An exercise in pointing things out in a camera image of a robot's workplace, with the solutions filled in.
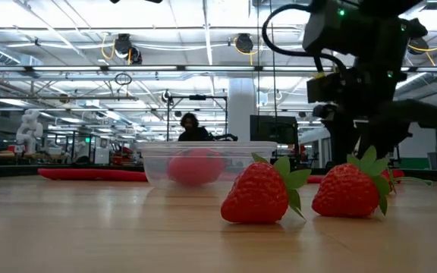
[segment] white robot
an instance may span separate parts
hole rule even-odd
[[[43,126],[36,119],[39,116],[39,111],[26,110],[21,117],[21,126],[16,132],[16,147],[14,152],[33,154],[36,151],[36,138],[42,137]]]

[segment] desk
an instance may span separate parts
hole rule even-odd
[[[226,191],[0,178],[0,272],[437,273],[437,184],[398,186],[388,217],[230,225]]]

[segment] green strawberry calyx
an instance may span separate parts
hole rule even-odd
[[[257,155],[256,153],[252,154],[255,162],[262,162],[269,164],[269,162]],[[304,186],[308,177],[311,174],[310,169],[291,171],[291,166],[289,164],[289,158],[287,156],[283,156],[279,158],[273,165],[274,169],[281,175],[283,181],[285,182],[286,192],[288,193],[288,204],[294,212],[296,212],[301,218],[304,220],[305,217],[301,212],[301,198],[300,194],[297,192],[299,188]]]
[[[387,213],[387,195],[391,192],[389,182],[386,177],[383,177],[381,173],[383,171],[388,172],[389,180],[391,181],[392,190],[397,193],[395,189],[395,181],[397,180],[418,180],[422,181],[429,186],[432,186],[432,181],[421,180],[413,177],[399,177],[394,178],[391,169],[388,168],[389,158],[384,157],[377,159],[377,150],[375,146],[369,147],[363,157],[358,159],[355,155],[347,156],[347,163],[357,166],[364,174],[367,174],[372,178],[373,183],[376,185],[379,191],[379,208],[383,215]]]

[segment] ceiling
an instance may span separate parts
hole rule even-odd
[[[436,49],[429,56],[437,65],[437,6],[436,1],[429,3],[434,8],[406,13],[404,16],[418,17],[428,28],[429,35],[425,40],[431,49]],[[267,7],[257,11],[250,7],[247,0],[164,0],[158,5],[142,0],[121,0],[116,5],[109,0],[30,0],[27,4],[30,11],[22,7],[25,5],[23,0],[0,0],[0,49],[10,55],[33,56],[45,66],[126,65],[127,60],[112,54],[113,39],[119,33],[131,35],[130,40],[140,50],[144,65],[314,65],[310,58],[274,54],[263,46],[262,40],[258,38],[258,18],[259,25],[262,26],[270,11]],[[301,50],[303,29],[308,18],[309,15],[301,11],[288,11],[277,16],[274,20],[274,42],[287,49]],[[234,38],[239,33],[250,34],[255,46],[253,51],[258,52],[257,54],[243,55],[237,51]],[[351,56],[336,56],[346,65],[353,64]],[[427,54],[407,53],[404,65],[430,66],[432,62]],[[74,123],[58,120],[58,124],[67,126],[92,124],[95,128],[103,128],[115,125],[112,133],[121,133],[122,136],[130,133],[124,126],[134,126],[134,132],[142,139],[163,140],[163,133],[166,132],[166,107],[162,94],[165,90],[173,96],[227,96],[229,79],[247,77],[254,82],[256,89],[268,94],[268,103],[261,105],[261,115],[273,113],[275,89],[278,90],[276,98],[279,108],[291,110],[281,112],[280,115],[297,116],[299,110],[311,110],[313,107],[307,104],[306,98],[306,81],[312,74],[306,72],[278,72],[275,77],[270,73],[258,75],[257,72],[133,72],[129,73],[133,81],[128,86],[115,83],[114,77],[117,73],[49,71],[41,73],[40,78],[32,78],[3,72],[0,73],[0,82],[6,88],[0,86],[0,95],[33,94],[51,97],[68,94],[106,96],[110,99],[88,99],[69,103],[37,99],[26,100],[22,105],[0,101],[0,108],[24,108],[28,105],[43,109],[81,108],[71,114],[46,111],[46,117],[81,120]],[[417,98],[437,103],[437,74],[411,80],[403,88],[406,90],[398,94],[399,98]],[[213,132],[224,133],[225,113],[221,106],[223,107],[220,102],[212,100],[184,100],[176,109],[202,109],[194,112],[199,114],[203,125]],[[100,117],[97,114],[99,108],[132,108],[135,111],[103,111],[111,114]],[[178,119],[171,115],[171,123],[177,125],[171,129],[172,138],[181,132]],[[308,115],[301,120],[316,119]]]

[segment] person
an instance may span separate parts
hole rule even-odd
[[[178,141],[208,141],[209,132],[204,127],[199,127],[196,116],[192,113],[186,113],[181,118],[180,125],[185,131],[178,137]]]

